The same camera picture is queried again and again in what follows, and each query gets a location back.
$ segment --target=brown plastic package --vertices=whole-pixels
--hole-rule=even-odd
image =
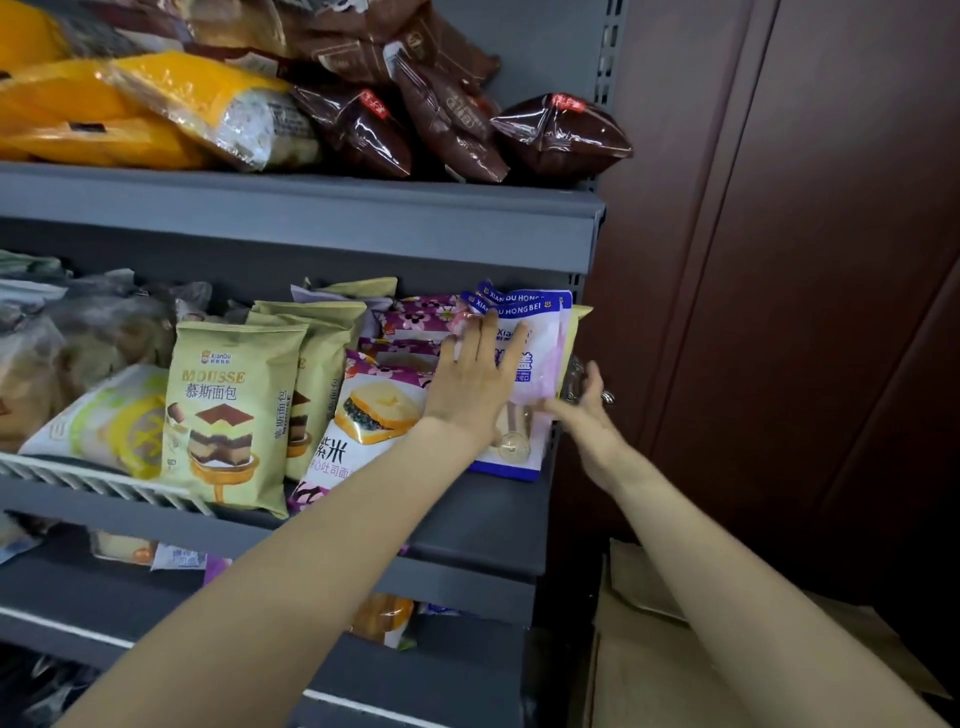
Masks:
[[[377,177],[410,177],[413,153],[407,131],[371,89],[295,86],[293,97],[347,164]]]
[[[491,123],[540,177],[586,180],[634,155],[627,135],[609,114],[565,93],[548,93],[516,104]]]
[[[396,55],[396,82],[417,133],[454,178],[503,182],[510,171],[492,142],[482,103],[443,71]]]
[[[0,451],[17,452],[66,405],[57,377],[62,348],[46,316],[0,337]]]

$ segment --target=mousse bread package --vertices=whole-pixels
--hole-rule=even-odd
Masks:
[[[415,369],[378,366],[361,353],[347,352],[336,414],[290,496],[291,511],[325,496],[406,435],[423,415],[432,380]]]
[[[402,52],[396,55],[395,77],[417,134],[452,177],[503,182],[510,167],[493,143],[482,99],[467,94],[452,76]]]
[[[177,324],[160,478],[287,516],[283,472],[306,324]]]
[[[157,477],[168,374],[149,364],[124,369],[60,412],[18,454],[75,458],[142,480]]]
[[[253,326],[307,324],[309,327],[300,345],[297,384],[290,402],[290,439],[284,472],[300,482],[326,424],[333,417],[352,322],[338,326],[303,316],[267,314],[254,309],[247,323]]]
[[[634,155],[627,135],[608,113],[566,93],[521,102],[491,123],[539,177],[586,180]]]
[[[407,131],[372,89],[295,86],[293,97],[349,170],[388,180],[410,177],[414,161]]]
[[[112,61],[106,80],[245,171],[312,164],[320,142],[290,86],[167,51]]]

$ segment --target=sandwich image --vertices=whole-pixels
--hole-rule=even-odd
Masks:
[[[287,441],[287,457],[300,457],[310,444],[310,433],[306,431],[309,418],[310,399],[296,389],[290,400],[290,439]]]
[[[187,452],[190,470],[212,485],[218,503],[223,503],[225,485],[246,483],[253,477],[259,459],[252,452],[253,415],[218,404],[193,418]]]
[[[333,421],[361,445],[405,435],[420,419],[420,408],[389,381],[361,384],[350,392]]]

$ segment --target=chocolate bread package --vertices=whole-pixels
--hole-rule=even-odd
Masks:
[[[293,97],[349,167],[388,179],[410,177],[413,152],[407,131],[372,89],[294,86]]]
[[[177,325],[160,479],[286,518],[283,472],[306,324]]]
[[[491,123],[531,171],[552,180],[586,180],[634,155],[627,135],[608,113],[565,93],[528,99]]]
[[[412,61],[403,52],[396,55],[395,63],[396,83],[417,133],[450,175],[474,182],[503,182],[510,167],[493,144],[483,104],[443,71]]]

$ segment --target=brand label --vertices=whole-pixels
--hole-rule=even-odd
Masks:
[[[586,101],[581,101],[576,96],[570,96],[566,93],[555,93],[552,103],[561,111],[576,111],[577,113],[581,113],[587,108]]]
[[[364,88],[362,91],[360,91],[360,103],[379,116],[381,119],[385,119],[390,116],[390,112],[387,110],[387,105],[380,101],[376,97],[376,94],[368,88]]]

